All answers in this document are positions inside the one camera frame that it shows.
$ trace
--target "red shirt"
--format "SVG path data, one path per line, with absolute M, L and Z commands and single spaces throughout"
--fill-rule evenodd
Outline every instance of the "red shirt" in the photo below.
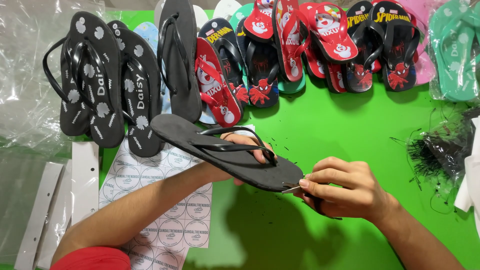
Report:
M 75 250 L 58 260 L 50 270 L 130 270 L 130 259 L 116 248 L 94 246 Z

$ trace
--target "green table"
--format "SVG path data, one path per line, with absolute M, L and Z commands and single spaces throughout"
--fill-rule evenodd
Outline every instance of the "green table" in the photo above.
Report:
M 211 17 L 213 11 L 207 11 Z M 130 29 L 153 21 L 153 12 L 122 12 Z M 248 107 L 240 124 L 309 173 L 328 156 L 370 164 L 382 187 L 442 241 L 467 269 L 480 268 L 480 241 L 473 212 L 432 210 L 433 190 L 420 191 L 403 146 L 413 130 L 428 129 L 429 115 L 443 102 L 428 85 L 386 92 L 374 75 L 363 94 L 331 94 L 324 83 L 306 78 L 306 90 L 280 94 L 268 109 Z M 105 149 L 101 183 L 117 149 Z M 232 181 L 214 183 L 210 247 L 191 248 L 184 269 L 403 269 L 383 235 L 361 219 L 335 221 L 314 213 L 292 195 L 264 192 Z

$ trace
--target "sticker sheet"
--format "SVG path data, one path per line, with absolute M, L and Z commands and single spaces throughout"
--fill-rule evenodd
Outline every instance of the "sticker sheet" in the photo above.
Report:
M 132 270 L 181 270 L 188 247 L 177 251 L 168 247 L 127 244 L 120 250 L 130 258 Z
M 125 139 L 100 188 L 99 208 L 130 192 L 163 180 L 194 166 L 202 160 L 165 143 L 157 156 L 133 155 Z M 180 252 L 188 247 L 208 247 L 212 183 L 184 198 L 136 235 L 130 245 L 165 247 Z

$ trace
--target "black sandal strap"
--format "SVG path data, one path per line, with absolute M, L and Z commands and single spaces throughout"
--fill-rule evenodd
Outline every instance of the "black sandal strap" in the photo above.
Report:
M 78 92 L 80 93 L 80 96 L 82 97 L 83 102 L 92 110 L 96 113 L 96 107 L 95 105 L 90 101 L 88 98 L 88 95 L 84 93 L 84 89 L 82 87 L 82 76 L 81 76 L 81 69 L 80 69 L 80 63 L 82 61 L 83 54 L 85 53 L 85 49 L 90 55 L 91 58 L 95 61 L 97 68 L 99 69 L 99 73 L 102 74 L 103 80 L 105 82 L 105 92 L 107 93 L 107 98 L 108 98 L 108 104 L 109 109 L 112 111 L 114 110 L 114 107 L 112 105 L 112 100 L 110 98 L 110 87 L 109 87 L 109 80 L 108 80 L 108 74 L 105 69 L 105 66 L 103 65 L 102 60 L 100 59 L 100 56 L 98 55 L 97 51 L 95 48 L 92 46 L 90 41 L 84 40 L 80 43 L 78 43 L 75 48 L 73 49 L 72 52 L 72 77 L 73 81 L 75 82 Z
M 130 63 L 134 65 L 143 75 L 143 77 L 146 80 L 147 83 L 147 89 L 148 89 L 148 96 L 147 96 L 147 102 L 148 105 L 150 106 L 150 95 L 151 95 L 151 89 L 150 89 L 150 80 L 148 79 L 148 73 L 145 70 L 145 68 L 138 62 L 137 58 L 132 56 L 131 54 L 125 54 L 125 56 L 122 59 L 122 68 L 121 68 L 121 77 L 123 78 L 125 75 L 125 72 L 127 71 L 127 64 Z M 127 111 L 122 110 L 123 112 L 123 117 L 129 122 L 130 125 L 137 125 L 135 120 L 131 117 L 131 115 L 128 114 Z M 148 121 L 150 122 L 152 120 L 152 115 L 150 114 L 150 110 L 148 110 Z
M 384 58 L 388 64 L 390 70 L 395 69 L 393 64 L 389 61 L 388 54 L 392 49 L 393 39 L 394 39 L 394 30 L 396 26 L 408 26 L 414 29 L 414 33 L 408 48 L 405 50 L 405 59 L 403 60 L 405 67 L 413 65 L 413 55 L 417 51 L 417 46 L 420 42 L 420 30 L 415 27 L 411 22 L 407 22 L 402 19 L 394 19 L 387 23 L 387 30 L 385 31 L 385 40 L 384 40 Z
M 371 55 L 365 60 L 365 63 L 363 64 L 364 67 L 370 67 L 371 64 L 375 61 L 375 59 L 377 59 L 384 50 L 384 30 L 378 23 L 374 22 L 373 20 L 365 20 L 358 26 L 357 30 L 355 30 L 351 37 L 353 43 L 355 43 L 356 45 L 360 39 L 366 36 L 365 31 L 369 29 L 373 30 L 376 38 L 379 38 L 381 42 L 379 42 L 380 45 L 378 46 L 378 48 L 374 52 L 372 52 Z
M 253 130 L 251 130 L 248 127 L 233 126 L 233 127 L 211 128 L 211 129 L 198 131 L 197 134 L 200 134 L 200 135 L 218 135 L 218 134 L 234 132 L 234 131 L 239 131 L 239 130 L 244 130 L 244 131 L 251 132 L 257 138 L 260 145 L 259 146 L 253 146 L 253 145 L 232 144 L 232 145 L 193 145 L 193 146 L 203 148 L 203 149 L 207 149 L 207 150 L 210 150 L 210 151 L 217 151 L 217 152 L 263 150 L 263 151 L 268 153 L 268 156 L 269 156 L 268 161 L 272 165 L 276 166 L 275 153 L 272 150 L 265 147 L 264 142 L 257 135 L 257 133 L 255 133 Z
M 59 40 L 57 43 L 53 44 L 53 46 L 43 56 L 42 65 L 43 65 L 43 72 L 45 73 L 45 76 L 47 77 L 47 80 L 50 83 L 50 85 L 52 86 L 53 90 L 55 90 L 55 92 L 57 92 L 57 95 L 59 95 L 59 97 L 63 101 L 69 103 L 70 101 L 68 100 L 67 95 L 63 92 L 63 89 L 60 87 L 59 83 L 57 82 L 57 80 L 55 80 L 55 78 L 52 75 L 52 72 L 50 72 L 50 69 L 48 68 L 48 55 L 53 50 L 58 48 L 60 45 L 64 45 L 66 40 L 67 40 L 67 37 L 64 37 L 61 40 Z
M 237 47 L 235 47 L 228 39 L 226 39 L 224 37 L 221 37 L 221 38 L 215 40 L 213 45 L 215 46 L 215 48 L 218 51 L 220 51 L 221 47 L 224 47 L 233 56 L 233 60 L 235 60 L 237 62 L 237 64 L 235 65 L 237 70 L 241 74 L 243 74 L 242 73 L 243 71 L 242 71 L 242 68 L 241 68 L 242 66 L 244 66 L 243 59 L 242 59 L 239 51 L 237 50 Z M 234 82 L 234 86 L 239 86 L 241 83 L 242 83 L 242 77 L 237 76 L 237 78 L 235 79 L 235 82 Z
M 160 75 L 163 78 L 163 82 L 165 85 L 168 87 L 168 89 L 171 91 L 173 95 L 177 94 L 177 90 L 175 87 L 173 87 L 170 82 L 167 80 L 165 75 L 163 74 L 163 68 L 162 68 L 162 59 L 163 59 L 163 48 L 165 46 L 165 36 L 167 34 L 167 28 L 170 25 L 173 25 L 173 38 L 175 39 L 175 42 L 177 43 L 177 49 L 179 50 L 180 56 L 183 61 L 183 65 L 185 66 L 185 71 L 187 72 L 187 82 L 188 82 L 188 89 L 190 90 L 192 88 L 192 85 L 190 83 L 190 65 L 187 57 L 187 50 L 185 49 L 185 46 L 183 45 L 183 42 L 180 38 L 180 35 L 178 33 L 178 28 L 177 28 L 177 18 L 178 14 L 171 15 L 168 17 L 162 24 L 162 27 L 160 29 L 160 32 L 158 34 L 158 48 L 157 48 L 157 63 L 158 67 L 160 68 Z
M 250 44 L 247 47 L 247 53 L 246 53 L 246 56 L 245 56 L 245 60 L 247 61 L 247 63 L 249 63 L 249 65 L 248 65 L 248 70 L 249 70 L 248 73 L 249 74 L 255 73 L 255 72 L 252 72 L 252 67 L 253 67 L 252 58 L 253 58 L 253 54 L 255 53 L 256 48 L 257 48 L 257 46 L 253 42 L 250 42 Z M 272 84 L 272 82 L 275 80 L 279 68 L 280 68 L 280 64 L 278 62 L 276 62 L 273 65 L 272 70 L 270 70 L 270 73 L 267 77 L 267 83 L 269 85 Z

